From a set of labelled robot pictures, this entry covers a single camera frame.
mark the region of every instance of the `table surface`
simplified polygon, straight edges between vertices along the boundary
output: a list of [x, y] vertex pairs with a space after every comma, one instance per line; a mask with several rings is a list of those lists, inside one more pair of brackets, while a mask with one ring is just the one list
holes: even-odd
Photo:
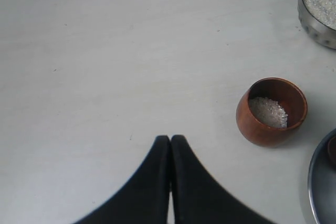
[[[335, 127], [335, 52], [297, 0], [0, 0], [0, 223], [71, 223], [114, 194], [159, 134], [276, 223], [313, 223], [311, 155]], [[281, 77], [309, 113], [279, 148], [245, 140], [236, 106]], [[173, 223], [172, 211], [169, 223]]]

